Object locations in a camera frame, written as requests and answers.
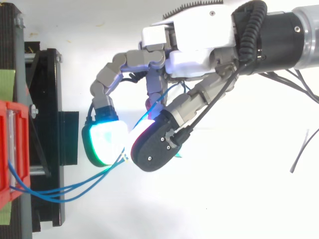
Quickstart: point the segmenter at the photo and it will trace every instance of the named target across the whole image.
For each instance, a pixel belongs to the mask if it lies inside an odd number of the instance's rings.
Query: black wire
[[[279,76],[277,75],[275,72],[267,72],[268,75],[271,75],[271,76],[275,76],[275,77],[278,77],[279,79],[283,80],[283,81],[286,81],[286,82],[289,82],[290,84],[293,84],[299,88],[301,88],[299,85],[297,85],[295,82],[291,81],[291,80],[288,80],[287,78],[285,77],[282,77],[282,76]]]
[[[146,75],[148,74],[148,71],[141,71],[141,72],[135,72],[135,73],[130,73],[129,76],[130,78],[123,78],[121,82],[123,81],[129,81],[132,83],[137,83],[141,79],[143,79]]]
[[[91,103],[89,111],[88,111],[88,117],[90,117],[92,115],[92,111],[93,111],[93,103]]]
[[[282,79],[280,79],[279,77],[271,76],[271,75],[268,75],[268,74],[266,74],[266,73],[260,73],[259,75],[261,75],[261,76],[263,76],[263,77],[266,77],[266,78],[268,78],[268,79],[271,79],[271,80],[273,80],[273,81],[279,82],[279,83],[281,83],[281,84],[284,84],[284,85],[286,85],[286,86],[289,86],[289,87],[291,87],[291,88],[293,88],[293,89],[295,89],[295,90],[297,90],[297,91],[300,91],[300,92],[306,94],[307,96],[309,96],[309,97],[310,97],[312,100],[314,100],[316,103],[318,103],[317,100],[313,99],[313,98],[310,96],[310,94],[309,94],[308,91],[306,91],[305,89],[301,88],[300,86],[298,86],[297,84],[295,84],[295,83],[293,83],[293,82],[292,82],[292,84],[291,84],[290,82],[287,82],[287,81],[285,81],[285,80],[282,80]]]
[[[93,111],[93,103],[91,103],[89,111],[88,111],[88,116],[86,117],[86,122],[85,124],[92,122],[92,111]]]
[[[185,81],[183,81],[183,87],[184,87],[184,94],[186,93],[186,84]]]
[[[318,104],[319,104],[319,99],[318,99],[318,96],[316,96],[313,91],[310,89],[310,87],[307,85],[307,83],[305,82],[301,72],[299,70],[295,70],[298,77],[299,77],[299,80],[301,81],[301,83],[304,85],[305,89],[308,91],[309,93],[309,96],[314,100],[316,101]]]
[[[121,82],[124,82],[124,81],[132,82],[132,83],[137,83],[136,80],[133,80],[133,79],[131,79],[131,78],[123,78],[123,79],[121,80]]]
[[[209,110],[217,103],[220,97],[226,92],[230,84],[236,79],[237,75],[242,72],[251,62],[243,64],[240,66],[231,76],[227,79],[226,84],[216,95],[216,97],[208,104],[204,111],[193,121],[193,123],[187,127],[187,132],[190,133],[195,128],[195,126],[201,121],[201,119],[209,112]]]
[[[313,138],[318,132],[319,132],[319,129],[317,129],[317,131],[313,133],[313,135],[308,139],[308,141],[307,141],[307,142],[304,144],[304,146],[301,148],[301,150],[300,150],[300,152],[299,152],[299,154],[298,154],[298,156],[297,156],[297,158],[296,158],[296,160],[295,160],[293,166],[292,166],[291,169],[290,169],[290,172],[291,172],[291,173],[293,173],[293,172],[295,171],[296,165],[297,165],[297,163],[298,163],[298,161],[299,161],[299,159],[300,159],[300,157],[301,157],[303,151],[305,150],[306,146],[308,145],[308,143],[312,140],[312,138]]]
[[[291,70],[286,70],[286,71],[288,71],[290,74],[292,74],[294,77],[296,77],[299,80],[299,77],[294,72],[292,72]]]
[[[260,73],[259,75],[261,75],[261,76],[263,76],[263,77],[266,77],[266,78],[268,78],[268,79],[271,79],[271,80],[273,80],[273,81],[277,81],[277,82],[279,82],[279,83],[282,83],[282,84],[284,84],[284,85],[286,85],[286,86],[289,86],[289,87],[291,87],[291,88],[294,88],[295,90],[300,91],[300,92],[302,92],[302,93],[305,93],[305,94],[307,93],[306,90],[304,90],[303,88],[301,88],[300,86],[298,86],[298,85],[295,84],[295,83],[291,84],[290,82],[284,81],[284,80],[282,80],[282,79],[279,79],[278,77],[271,76],[271,75],[268,75],[268,74],[266,74],[266,73]]]

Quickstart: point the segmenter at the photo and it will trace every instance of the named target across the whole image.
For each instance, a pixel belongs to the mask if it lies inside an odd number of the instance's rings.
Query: red box
[[[10,110],[15,112],[15,169],[22,182],[27,187],[30,186],[28,107],[18,103],[0,101],[0,209],[6,203],[22,194],[10,189],[7,141],[8,122],[6,120],[7,112]]]

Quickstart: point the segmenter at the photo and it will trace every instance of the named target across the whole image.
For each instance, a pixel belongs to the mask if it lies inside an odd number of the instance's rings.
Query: blue cable
[[[74,201],[80,197],[82,197],[84,194],[86,194],[88,191],[90,191],[92,188],[94,188],[99,182],[101,182],[101,180],[103,178],[105,178],[106,175],[108,175],[108,173],[111,171],[111,169],[117,167],[119,164],[123,163],[124,160],[120,160],[119,162],[116,162],[115,164],[113,164],[110,168],[110,170],[106,171],[104,175],[102,175],[102,177],[100,177],[95,183],[93,183],[89,188],[87,188],[85,191],[83,191],[82,193],[80,193],[79,195],[77,195],[76,197],[70,198],[70,199],[66,199],[66,200],[57,200],[57,199],[52,199],[48,196],[39,194],[37,192],[32,191],[31,189],[29,189],[19,178],[19,176],[17,175],[16,171],[14,170],[13,166],[11,165],[10,162],[8,162],[9,165],[9,170],[12,173],[12,175],[15,177],[16,181],[22,186],[22,188],[24,188],[24,190],[26,190],[28,193],[37,196],[43,200],[49,201],[49,202],[53,202],[53,203],[67,203],[67,202],[71,202]]]
[[[164,99],[164,97],[168,94],[168,92],[173,89],[175,86],[178,86],[179,84],[181,84],[182,82],[179,82],[175,85],[172,85],[171,87],[169,87],[165,92],[164,94],[159,97],[157,99],[157,101],[151,106],[151,108],[140,118],[140,120],[136,123],[136,125],[134,127],[136,127],[154,108],[155,106],[158,104],[158,102],[160,102],[162,99]]]
[[[109,170],[109,169],[110,169],[110,168],[107,168],[107,169],[105,169],[104,171],[102,171],[102,172],[100,172],[100,173],[94,175],[93,177],[91,177],[91,178],[89,178],[89,179],[87,179],[87,180],[85,180],[85,181],[83,181],[83,182],[76,183],[76,184],[72,184],[72,185],[70,185],[70,186],[66,186],[66,187],[63,187],[63,188],[57,188],[57,189],[49,190],[49,191],[37,191],[37,193],[40,193],[40,194],[50,194],[50,193],[54,193],[54,192],[61,192],[61,191],[65,190],[65,189],[69,189],[69,190],[66,190],[66,191],[64,191],[64,192],[62,192],[62,193],[60,193],[60,194],[58,194],[58,195],[57,195],[57,194],[48,195],[48,196],[50,196],[50,197],[58,197],[58,196],[63,195],[63,194],[65,194],[65,193],[71,192],[71,191],[73,191],[74,189],[77,189],[78,187],[81,187],[82,185],[84,185],[84,184],[86,184],[86,183],[88,183],[88,182],[90,182],[90,181],[92,181],[92,180],[94,180],[94,179],[96,179],[96,178],[102,176],[102,175],[103,175],[107,170]],[[19,189],[19,188],[16,188],[16,187],[10,186],[10,188],[11,188],[11,189],[15,189],[15,190],[17,190],[17,191],[19,191],[19,192],[24,192],[24,193],[26,193],[25,190],[22,190],[22,189]]]
[[[160,102],[167,94],[168,92],[174,88],[175,86],[179,85],[180,83],[177,83],[175,85],[172,85],[171,87],[169,87],[165,92],[164,94],[158,98],[158,100],[151,106],[151,108],[143,115],[143,117],[140,118],[140,120],[137,122],[137,124],[134,126],[136,127],[153,109],[154,107],[157,105],[158,102]],[[46,200],[46,201],[49,201],[49,202],[54,202],[54,203],[66,203],[66,202],[71,202],[71,201],[74,201],[78,198],[80,198],[81,196],[83,196],[84,194],[86,194],[88,191],[90,191],[93,187],[95,187],[113,168],[117,167],[119,164],[123,163],[124,160],[120,160],[122,157],[125,157],[127,158],[125,155],[122,155],[124,152],[124,150],[122,151],[122,153],[120,154],[120,156],[118,157],[118,159],[115,161],[115,163],[108,169],[105,169],[104,171],[94,175],[93,177],[81,182],[81,183],[77,183],[77,184],[73,184],[73,185],[70,185],[70,186],[66,186],[66,187],[63,187],[63,188],[58,188],[58,189],[53,189],[53,190],[48,190],[48,191],[38,191],[38,192],[35,192],[31,189],[29,189],[22,181],[21,179],[19,178],[19,176],[17,175],[16,171],[14,170],[13,166],[10,164],[10,162],[8,163],[9,164],[9,170],[10,172],[12,173],[12,175],[15,177],[15,179],[17,180],[17,182],[25,189],[25,190],[22,190],[22,189],[19,189],[17,187],[12,187],[10,186],[10,188],[14,189],[14,190],[17,190],[19,192],[24,192],[24,193],[30,193],[32,195],[35,195],[43,200]],[[83,191],[81,194],[79,194],[78,196],[76,197],[73,197],[71,199],[67,199],[67,200],[57,200],[57,199],[53,199],[54,197],[59,197],[61,195],[65,195],[66,193],[68,192],[71,192],[81,186],[83,186],[84,184],[96,179],[100,177],[94,184],[92,184],[88,189],[86,189],[85,191]],[[60,192],[58,194],[51,194],[51,195],[45,195],[45,194],[50,194],[50,193],[54,193],[54,192]]]

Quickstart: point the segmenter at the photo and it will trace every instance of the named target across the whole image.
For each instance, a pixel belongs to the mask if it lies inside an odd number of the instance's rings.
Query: white backdrop
[[[24,13],[25,41],[41,41],[42,49],[57,48],[63,54],[63,110],[80,111],[80,131],[92,99],[89,87],[99,70],[116,53],[136,49],[143,27],[185,3],[12,2]],[[225,0],[234,8],[243,2]],[[266,2],[269,11],[319,4]],[[319,69],[302,73],[319,94]],[[122,83],[112,98],[120,118],[132,127],[145,112],[145,81]],[[295,173],[289,169],[307,129],[312,134],[318,127],[319,108],[305,95],[257,75],[241,77],[192,133],[182,159],[153,173],[122,164],[90,193],[66,205],[62,227],[43,223],[34,238],[317,239],[319,135]],[[99,171],[86,158],[79,138],[78,165],[65,167],[65,185]]]

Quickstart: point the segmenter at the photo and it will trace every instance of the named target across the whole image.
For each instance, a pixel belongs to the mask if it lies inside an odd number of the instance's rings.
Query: gray metal cylinder
[[[305,34],[302,56],[295,69],[319,66],[319,5],[301,6],[293,10],[300,19]]]

